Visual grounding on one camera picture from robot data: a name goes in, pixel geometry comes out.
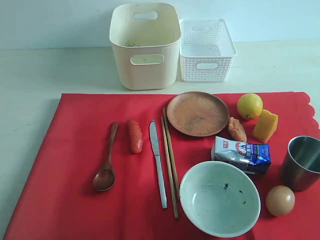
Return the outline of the brown wooden plate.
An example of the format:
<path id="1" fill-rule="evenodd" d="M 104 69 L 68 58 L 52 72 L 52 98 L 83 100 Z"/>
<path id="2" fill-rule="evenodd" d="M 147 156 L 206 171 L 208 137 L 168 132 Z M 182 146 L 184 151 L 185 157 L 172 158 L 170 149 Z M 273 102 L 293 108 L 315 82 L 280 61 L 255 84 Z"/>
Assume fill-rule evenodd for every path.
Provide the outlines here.
<path id="1" fill-rule="evenodd" d="M 221 132 L 228 125 L 230 112 L 217 96 L 189 91 L 170 100 L 166 116 L 179 132 L 193 137 L 207 137 Z"/>

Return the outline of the brown egg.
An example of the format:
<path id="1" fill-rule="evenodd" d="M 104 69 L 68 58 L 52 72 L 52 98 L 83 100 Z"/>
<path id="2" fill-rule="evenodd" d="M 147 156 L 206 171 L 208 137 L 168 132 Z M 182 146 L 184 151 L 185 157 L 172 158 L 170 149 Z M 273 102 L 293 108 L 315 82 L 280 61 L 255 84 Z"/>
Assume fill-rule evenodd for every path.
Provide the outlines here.
<path id="1" fill-rule="evenodd" d="M 289 214 L 295 206 L 295 194 L 285 185 L 273 187 L 267 194 L 265 204 L 268 212 L 273 216 Z"/>

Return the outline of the orange fried food piece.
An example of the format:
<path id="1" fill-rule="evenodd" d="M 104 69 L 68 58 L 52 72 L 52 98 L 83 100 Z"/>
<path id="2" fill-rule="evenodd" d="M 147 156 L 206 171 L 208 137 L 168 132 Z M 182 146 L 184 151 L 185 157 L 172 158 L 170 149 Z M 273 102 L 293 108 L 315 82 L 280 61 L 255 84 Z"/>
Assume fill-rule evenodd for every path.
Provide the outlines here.
<path id="1" fill-rule="evenodd" d="M 243 125 L 240 121 L 234 117 L 229 118 L 228 122 L 228 132 L 233 140 L 238 142 L 247 142 L 247 135 Z"/>

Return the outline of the stainless steel cup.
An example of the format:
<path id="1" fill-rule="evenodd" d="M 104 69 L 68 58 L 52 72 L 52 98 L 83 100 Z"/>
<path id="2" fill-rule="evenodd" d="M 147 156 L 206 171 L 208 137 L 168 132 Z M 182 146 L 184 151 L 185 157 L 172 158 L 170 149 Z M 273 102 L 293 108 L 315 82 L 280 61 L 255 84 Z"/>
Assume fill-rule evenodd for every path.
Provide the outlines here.
<path id="1" fill-rule="evenodd" d="M 300 135 L 292 138 L 281 167 L 281 180 L 294 191 L 305 191 L 320 180 L 320 140 Z"/>

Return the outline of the left wooden chopstick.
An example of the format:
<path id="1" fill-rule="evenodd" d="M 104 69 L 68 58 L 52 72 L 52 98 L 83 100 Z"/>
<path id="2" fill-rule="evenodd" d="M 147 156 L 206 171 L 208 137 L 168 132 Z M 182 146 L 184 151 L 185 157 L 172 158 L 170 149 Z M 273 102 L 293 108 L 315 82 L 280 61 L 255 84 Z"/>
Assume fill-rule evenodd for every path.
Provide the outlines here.
<path id="1" fill-rule="evenodd" d="M 170 162 L 170 155 L 169 155 L 169 146 L 168 146 L 167 135 L 166 135 L 165 121 L 164 121 L 163 116 L 161 117 L 161 125 L 162 125 L 162 134 L 163 134 L 163 142 L 164 142 L 164 149 L 165 149 L 167 173 L 168 173 L 169 186 L 170 186 L 170 192 L 171 192 L 171 201 L 172 201 L 172 206 L 173 206 L 173 214 L 174 214 L 175 219 L 179 219 L 179 210 L 178 210 L 178 205 L 177 205 L 177 200 L 176 200 L 175 187 L 174 187 L 171 162 Z"/>

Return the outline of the yellow lemon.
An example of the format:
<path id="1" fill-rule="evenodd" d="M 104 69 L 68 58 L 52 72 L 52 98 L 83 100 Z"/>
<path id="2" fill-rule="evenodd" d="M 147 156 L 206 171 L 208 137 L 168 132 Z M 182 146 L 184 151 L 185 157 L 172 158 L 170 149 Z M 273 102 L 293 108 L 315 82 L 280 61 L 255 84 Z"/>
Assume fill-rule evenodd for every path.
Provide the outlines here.
<path id="1" fill-rule="evenodd" d="M 260 116 L 263 110 L 263 101 L 255 93 L 246 93 L 237 101 L 237 112 L 245 120 L 253 120 Z"/>

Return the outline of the orange cheese wedge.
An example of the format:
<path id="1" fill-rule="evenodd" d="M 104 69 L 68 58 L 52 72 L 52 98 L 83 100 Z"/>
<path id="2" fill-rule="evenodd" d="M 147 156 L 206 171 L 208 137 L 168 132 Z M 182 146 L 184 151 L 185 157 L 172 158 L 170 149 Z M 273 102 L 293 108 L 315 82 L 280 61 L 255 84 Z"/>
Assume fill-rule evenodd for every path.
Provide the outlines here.
<path id="1" fill-rule="evenodd" d="M 253 129 L 252 136 L 266 143 L 277 130 L 278 115 L 263 109 Z"/>

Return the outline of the wooden chopstick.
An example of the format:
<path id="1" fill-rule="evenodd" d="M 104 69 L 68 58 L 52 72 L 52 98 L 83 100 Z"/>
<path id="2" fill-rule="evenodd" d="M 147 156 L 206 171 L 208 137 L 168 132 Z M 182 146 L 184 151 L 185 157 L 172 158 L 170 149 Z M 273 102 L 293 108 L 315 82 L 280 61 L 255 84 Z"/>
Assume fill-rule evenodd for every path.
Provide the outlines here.
<path id="1" fill-rule="evenodd" d="M 176 200 L 175 187 L 174 187 L 171 162 L 170 162 L 170 155 L 169 155 L 169 146 L 168 146 L 167 135 L 166 135 L 165 121 L 164 121 L 163 116 L 161 117 L 161 125 L 162 125 L 162 134 L 163 134 L 163 142 L 164 142 L 164 149 L 165 149 L 167 173 L 168 173 L 169 186 L 170 186 L 170 192 L 171 192 L 171 201 L 172 201 L 172 206 L 173 206 L 173 214 L 174 214 L 175 219 L 179 219 L 179 210 L 178 210 L 178 205 L 177 205 L 177 200 Z"/>
<path id="2" fill-rule="evenodd" d="M 162 108 L 162 112 L 163 112 L 163 117 L 164 117 L 166 138 L 167 138 L 167 144 L 168 144 L 168 150 L 169 150 L 169 158 L 170 158 L 170 163 L 171 163 L 171 168 L 172 168 L 174 186 L 175 186 L 175 189 L 176 189 L 177 198 L 179 200 L 180 199 L 180 184 L 179 184 L 179 180 L 178 180 L 178 174 L 177 174 L 176 163 L 175 163 L 175 155 L 174 155 L 173 146 L 172 146 L 172 139 L 171 139 L 171 134 L 170 134 L 170 125 L 169 125 L 169 120 L 168 120 L 168 117 L 167 117 L 167 109 L 165 107 L 163 107 Z"/>

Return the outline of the pale green ceramic bowl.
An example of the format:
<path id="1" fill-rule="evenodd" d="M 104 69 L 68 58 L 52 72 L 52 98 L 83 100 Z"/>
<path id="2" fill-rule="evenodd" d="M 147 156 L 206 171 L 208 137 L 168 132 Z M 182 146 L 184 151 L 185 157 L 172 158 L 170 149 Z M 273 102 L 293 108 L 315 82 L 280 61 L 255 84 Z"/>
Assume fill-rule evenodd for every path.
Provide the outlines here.
<path id="1" fill-rule="evenodd" d="M 261 212 L 253 181 L 237 167 L 221 161 L 204 161 L 191 167 L 180 183 L 179 200 L 198 229 L 221 238 L 247 233 Z"/>

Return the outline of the red salmon sushi piece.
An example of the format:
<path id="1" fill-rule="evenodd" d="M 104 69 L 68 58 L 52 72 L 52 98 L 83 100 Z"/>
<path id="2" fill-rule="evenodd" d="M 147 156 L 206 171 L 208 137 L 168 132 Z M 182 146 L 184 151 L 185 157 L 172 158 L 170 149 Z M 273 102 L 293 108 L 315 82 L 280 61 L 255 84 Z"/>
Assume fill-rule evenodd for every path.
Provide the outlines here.
<path id="1" fill-rule="evenodd" d="M 143 148 L 143 135 L 139 123 L 136 120 L 128 120 L 126 122 L 130 150 L 134 154 L 139 154 Z"/>

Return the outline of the cream plastic bin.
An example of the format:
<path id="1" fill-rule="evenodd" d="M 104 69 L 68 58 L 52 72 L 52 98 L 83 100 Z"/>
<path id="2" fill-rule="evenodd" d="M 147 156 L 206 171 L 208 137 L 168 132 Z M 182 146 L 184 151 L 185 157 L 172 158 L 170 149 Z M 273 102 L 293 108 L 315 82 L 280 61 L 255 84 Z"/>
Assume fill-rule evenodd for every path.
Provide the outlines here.
<path id="1" fill-rule="evenodd" d="M 120 82 L 127 89 L 164 89 L 175 82 L 181 30 L 174 6 L 139 2 L 116 7 L 109 40 Z"/>

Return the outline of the right wooden chopstick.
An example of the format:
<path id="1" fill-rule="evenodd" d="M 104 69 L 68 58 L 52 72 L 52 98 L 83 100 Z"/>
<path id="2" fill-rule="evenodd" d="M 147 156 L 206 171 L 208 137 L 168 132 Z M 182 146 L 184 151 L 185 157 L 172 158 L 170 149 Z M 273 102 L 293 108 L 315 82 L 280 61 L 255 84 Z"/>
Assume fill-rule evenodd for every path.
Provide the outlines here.
<path id="1" fill-rule="evenodd" d="M 171 168 L 172 168 L 174 186 L 175 186 L 175 189 L 176 189 L 177 198 L 179 200 L 180 199 L 180 184 L 179 184 L 179 180 L 178 180 L 178 174 L 177 174 L 176 163 L 175 163 L 175 155 L 174 155 L 173 146 L 172 146 L 172 139 L 171 139 L 171 134 L 170 134 L 170 125 L 169 125 L 169 120 L 168 120 L 168 117 L 167 117 L 167 109 L 165 107 L 163 107 L 162 108 L 162 112 L 163 112 L 163 117 L 164 117 L 166 138 L 167 138 L 167 144 L 168 144 L 168 150 L 169 150 L 169 158 L 170 158 L 170 163 L 171 163 Z"/>

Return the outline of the red tablecloth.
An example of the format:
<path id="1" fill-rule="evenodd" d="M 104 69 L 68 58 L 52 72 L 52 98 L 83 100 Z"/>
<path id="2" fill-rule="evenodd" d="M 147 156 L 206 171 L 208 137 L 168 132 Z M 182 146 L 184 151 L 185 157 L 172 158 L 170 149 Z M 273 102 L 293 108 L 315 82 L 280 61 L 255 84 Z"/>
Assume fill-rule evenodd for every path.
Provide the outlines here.
<path id="1" fill-rule="evenodd" d="M 263 107 L 278 115 L 268 140 L 271 165 L 265 175 L 250 175 L 261 213 L 246 234 L 230 240 L 319 240 L 320 181 L 295 192 L 294 209 L 272 217 L 266 210 L 268 191 L 282 185 L 280 168 L 289 141 L 296 136 L 320 138 L 315 110 L 304 92 L 258 93 Z M 170 94 L 71 94 L 61 96 L 38 151 L 4 240 L 227 240 L 195 227 L 179 204 L 174 218 L 161 116 Z M 139 122 L 143 149 L 130 151 L 126 122 Z M 168 209 L 162 209 L 156 162 L 149 138 L 155 120 Z M 119 127 L 113 146 L 116 179 L 112 189 L 96 192 L 93 179 L 105 161 L 112 122 Z M 195 164 L 211 159 L 215 137 L 192 137 L 170 126 L 178 179 Z"/>

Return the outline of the brown wooden spoon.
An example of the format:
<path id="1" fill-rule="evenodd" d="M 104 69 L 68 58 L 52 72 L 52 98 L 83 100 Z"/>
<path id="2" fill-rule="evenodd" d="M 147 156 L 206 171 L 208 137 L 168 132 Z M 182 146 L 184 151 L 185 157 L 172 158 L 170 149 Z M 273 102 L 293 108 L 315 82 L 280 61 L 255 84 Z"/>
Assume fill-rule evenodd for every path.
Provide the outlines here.
<path id="1" fill-rule="evenodd" d="M 111 124 L 106 160 L 92 182 L 93 188 L 98 192 L 104 192 L 111 189 L 116 180 L 115 172 L 112 166 L 112 151 L 118 126 L 119 124 L 117 122 L 113 122 Z"/>

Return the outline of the white lattice plastic basket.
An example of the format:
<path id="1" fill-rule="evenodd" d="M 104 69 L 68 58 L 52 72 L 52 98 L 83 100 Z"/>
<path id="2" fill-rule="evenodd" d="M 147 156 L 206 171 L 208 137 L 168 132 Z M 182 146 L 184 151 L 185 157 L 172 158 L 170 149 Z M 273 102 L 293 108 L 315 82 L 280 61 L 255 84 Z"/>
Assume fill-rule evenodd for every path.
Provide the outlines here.
<path id="1" fill-rule="evenodd" d="M 180 74 L 184 82 L 227 80 L 237 55 L 223 19 L 180 19 Z"/>

